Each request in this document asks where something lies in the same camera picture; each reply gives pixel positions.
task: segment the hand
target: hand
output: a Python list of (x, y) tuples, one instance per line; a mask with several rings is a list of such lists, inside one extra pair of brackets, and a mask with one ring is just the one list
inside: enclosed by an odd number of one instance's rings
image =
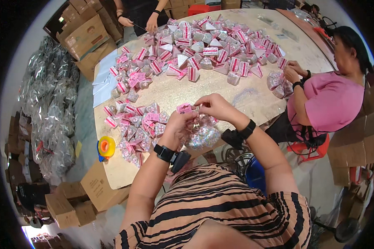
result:
[(301, 80), (298, 73), (292, 68), (292, 66), (288, 65), (284, 67), (284, 77), (291, 83), (295, 83)]
[(249, 118), (235, 107), (233, 107), (220, 94), (212, 93), (201, 97), (194, 106), (199, 106), (199, 113), (208, 114), (219, 120), (229, 122), (234, 125), (237, 130), (242, 130), (249, 124)]
[(125, 27), (133, 27), (134, 26), (133, 22), (130, 21), (129, 18), (126, 18), (126, 17), (123, 17), (123, 16), (118, 17), (118, 22), (120, 22), (120, 24), (122, 24)]
[(292, 69), (295, 70), (295, 72), (297, 72), (302, 77), (306, 77), (308, 75), (308, 71), (303, 70), (301, 66), (299, 66), (297, 61), (288, 61), (287, 66), (290, 66)]
[(158, 28), (158, 24), (157, 24), (158, 16), (159, 16), (159, 14), (155, 13), (155, 12), (153, 12), (151, 14), (150, 18), (148, 19), (146, 28), (145, 28), (145, 30), (147, 32), (153, 33), (155, 30), (157, 30), (157, 28)]
[(176, 151), (179, 147), (180, 140), (186, 134), (186, 122), (196, 118), (197, 116), (197, 112), (179, 114), (178, 112), (174, 111), (169, 117), (164, 134), (158, 141), (158, 144), (160, 146), (164, 145), (172, 151)]

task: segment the red item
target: red item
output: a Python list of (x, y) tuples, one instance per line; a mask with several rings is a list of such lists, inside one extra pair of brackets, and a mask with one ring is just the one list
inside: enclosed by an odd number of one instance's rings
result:
[(196, 14), (206, 13), (209, 12), (209, 5), (206, 4), (196, 4), (192, 5), (188, 9), (188, 16), (194, 16)]
[[(330, 137), (327, 134), (327, 138), (325, 139), (325, 142), (322, 145), (320, 145), (317, 148), (317, 150), (316, 150), (316, 152), (318, 153), (318, 155), (314, 156), (314, 157), (311, 157), (310, 154), (313, 153), (313, 149), (310, 148), (308, 155), (300, 155), (300, 157), (303, 160), (300, 161), (298, 163), (298, 165), (301, 164), (301, 163), (303, 163), (303, 162), (307, 162), (307, 161), (311, 161), (311, 160), (315, 160), (315, 159), (319, 159), (319, 158), (324, 157), (325, 154), (327, 153), (329, 143), (330, 143)], [(289, 151), (289, 152), (294, 151), (294, 152), (299, 153), (299, 154), (302, 154), (302, 151), (304, 149), (307, 149), (305, 143), (294, 142), (292, 145), (287, 146), (287, 151)]]

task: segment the concrete floor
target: concrete floor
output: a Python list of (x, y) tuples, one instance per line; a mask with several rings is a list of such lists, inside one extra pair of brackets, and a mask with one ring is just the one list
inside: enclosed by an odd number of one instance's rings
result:
[[(258, 7), (248, 3), (249, 7)], [(124, 43), (135, 39), (136, 35), (131, 28), (124, 30)], [(76, 164), (66, 175), (66, 181), (80, 181), (97, 158), (96, 151), (96, 128), (93, 112), (93, 87), (81, 75), (79, 81), (78, 98), (75, 103), (75, 113), (78, 115), (75, 120), (75, 144), (80, 141), (82, 150)], [(332, 171), (327, 156), (302, 163), (298, 166), (297, 155), (287, 152), (286, 144), (280, 144), (280, 148), (285, 153), (290, 165), (293, 168), (294, 178), (299, 191), (308, 198), (309, 204), (318, 209), (318, 215), (326, 215), (331, 212), (335, 205), (335, 200), (341, 191), (341, 187), (335, 186)], [(215, 150), (217, 160), (221, 161), (221, 148)], [(205, 163), (206, 160), (200, 156), (198, 163)], [(158, 194), (157, 200), (164, 194), (163, 190)], [(105, 243), (112, 243), (113, 238), (119, 233), (119, 227), (125, 212), (126, 202), (110, 208), (107, 212), (99, 214), (96, 221), (83, 227), (71, 227), (60, 230), (53, 223), (45, 226), (49, 234), (64, 233), (74, 246), (81, 248), (100, 248), (100, 240)]]

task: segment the pink shirt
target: pink shirt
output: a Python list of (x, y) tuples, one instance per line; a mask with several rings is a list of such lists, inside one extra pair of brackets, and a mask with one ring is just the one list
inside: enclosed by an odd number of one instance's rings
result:
[[(363, 103), (364, 87), (338, 75), (325, 72), (313, 75), (305, 82), (305, 103), (313, 130), (335, 132), (354, 120)], [(294, 108), (294, 94), (288, 100), (288, 118), (295, 131), (302, 130)]]

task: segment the brown and black striped shirt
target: brown and black striped shirt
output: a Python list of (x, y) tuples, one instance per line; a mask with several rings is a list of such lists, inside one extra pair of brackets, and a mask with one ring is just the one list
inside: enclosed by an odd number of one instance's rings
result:
[(311, 232), (305, 197), (276, 192), (266, 198), (227, 167), (209, 164), (175, 178), (150, 221), (122, 230), (116, 248), (181, 248), (207, 219), (237, 229), (264, 248), (306, 248)]

